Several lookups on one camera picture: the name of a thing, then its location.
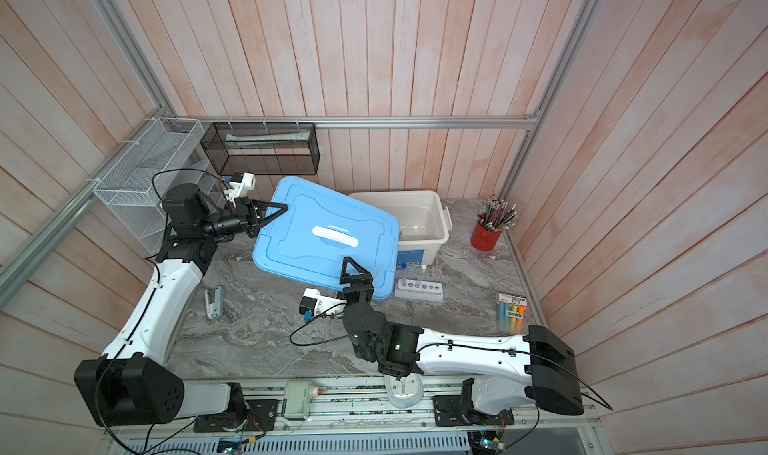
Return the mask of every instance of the wooden wall panel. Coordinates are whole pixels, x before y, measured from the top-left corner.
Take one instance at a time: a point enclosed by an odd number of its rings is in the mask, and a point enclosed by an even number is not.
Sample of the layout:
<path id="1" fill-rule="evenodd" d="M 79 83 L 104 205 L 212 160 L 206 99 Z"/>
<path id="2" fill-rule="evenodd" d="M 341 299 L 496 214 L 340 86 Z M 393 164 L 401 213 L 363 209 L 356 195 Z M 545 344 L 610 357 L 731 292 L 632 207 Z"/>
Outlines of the wooden wall panel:
<path id="1" fill-rule="evenodd" d="M 91 0 L 0 0 L 0 265 L 154 109 Z M 117 334 L 153 271 L 115 222 L 87 214 L 0 314 L 6 451 L 90 453 L 101 438 L 74 369 Z"/>
<path id="2" fill-rule="evenodd" d="M 529 114 L 584 2 L 116 1 L 174 108 L 188 116 Z M 308 178 L 341 192 L 487 196 L 522 136 L 320 131 L 321 166 Z M 279 180 L 260 177 L 259 195 Z"/>
<path id="3" fill-rule="evenodd" d="M 764 0 L 605 0 L 513 188 L 616 453 L 768 440 L 766 28 Z"/>

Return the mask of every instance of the red pencil holder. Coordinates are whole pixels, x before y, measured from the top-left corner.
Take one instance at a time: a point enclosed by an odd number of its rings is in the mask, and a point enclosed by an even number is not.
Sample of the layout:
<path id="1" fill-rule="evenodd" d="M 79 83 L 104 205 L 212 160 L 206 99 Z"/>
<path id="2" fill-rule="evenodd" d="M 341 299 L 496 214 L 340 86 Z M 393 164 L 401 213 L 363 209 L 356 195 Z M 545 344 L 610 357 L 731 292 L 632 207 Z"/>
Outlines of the red pencil holder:
<path id="1" fill-rule="evenodd" d="M 501 236 L 501 231 L 488 231 L 482 228 L 480 222 L 477 222 L 475 224 L 475 231 L 472 233 L 472 238 L 469 239 L 469 243 L 479 251 L 491 251 L 494 249 L 498 238 Z"/>

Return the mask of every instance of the blue plastic lid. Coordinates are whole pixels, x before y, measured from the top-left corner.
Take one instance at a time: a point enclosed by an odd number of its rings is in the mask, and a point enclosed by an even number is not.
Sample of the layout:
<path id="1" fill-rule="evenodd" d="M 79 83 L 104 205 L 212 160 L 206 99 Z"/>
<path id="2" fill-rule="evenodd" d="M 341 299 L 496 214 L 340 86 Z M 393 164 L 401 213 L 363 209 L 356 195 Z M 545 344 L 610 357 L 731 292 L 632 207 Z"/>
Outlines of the blue plastic lid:
<path id="1" fill-rule="evenodd" d="M 389 297 L 400 235 L 394 215 L 295 176 L 277 184 L 272 201 L 286 203 L 288 212 L 259 233 L 257 267 L 341 291 L 342 261 L 352 257 L 373 275 L 373 299 Z M 348 269 L 354 273 L 351 265 Z"/>

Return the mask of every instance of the black mesh basket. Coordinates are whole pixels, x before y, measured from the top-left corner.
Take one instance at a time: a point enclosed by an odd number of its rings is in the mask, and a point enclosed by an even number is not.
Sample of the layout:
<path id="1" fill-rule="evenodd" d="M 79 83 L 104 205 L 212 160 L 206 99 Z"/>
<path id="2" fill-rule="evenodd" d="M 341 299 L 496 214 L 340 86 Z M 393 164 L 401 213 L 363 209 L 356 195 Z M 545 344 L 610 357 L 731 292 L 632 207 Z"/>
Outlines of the black mesh basket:
<path id="1" fill-rule="evenodd" d="M 314 124 L 216 122 L 200 142 L 219 175 L 315 175 L 320 162 Z"/>

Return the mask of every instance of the marble tabletop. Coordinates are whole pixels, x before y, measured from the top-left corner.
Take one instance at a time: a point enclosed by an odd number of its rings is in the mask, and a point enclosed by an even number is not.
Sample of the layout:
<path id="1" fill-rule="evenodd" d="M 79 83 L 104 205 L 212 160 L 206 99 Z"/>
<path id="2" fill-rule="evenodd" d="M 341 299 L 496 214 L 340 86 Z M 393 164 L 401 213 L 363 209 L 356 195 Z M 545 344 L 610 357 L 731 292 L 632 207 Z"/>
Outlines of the marble tabletop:
<path id="1" fill-rule="evenodd" d="M 440 281 L 441 305 L 390 296 L 372 305 L 389 321 L 456 335 L 502 335 L 496 326 L 498 291 L 522 294 L 512 253 L 502 237 L 496 249 L 469 244 L 475 210 L 484 201 L 447 199 L 453 220 L 448 241 L 428 267 L 425 280 Z M 166 366 L 182 378 L 312 377 L 376 373 L 376 364 L 356 358 L 347 340 L 315 347 L 291 345 L 288 335 L 303 324 L 299 302 L 304 283 L 271 275 L 254 264 L 254 239 L 239 235 L 216 251 L 203 281 L 180 321 Z M 205 315 L 204 291 L 224 287 L 224 314 Z M 334 296 L 329 290 L 323 295 Z M 525 314 L 527 326 L 531 311 Z M 321 318 L 294 337 L 307 343 L 345 335 L 339 319 Z"/>

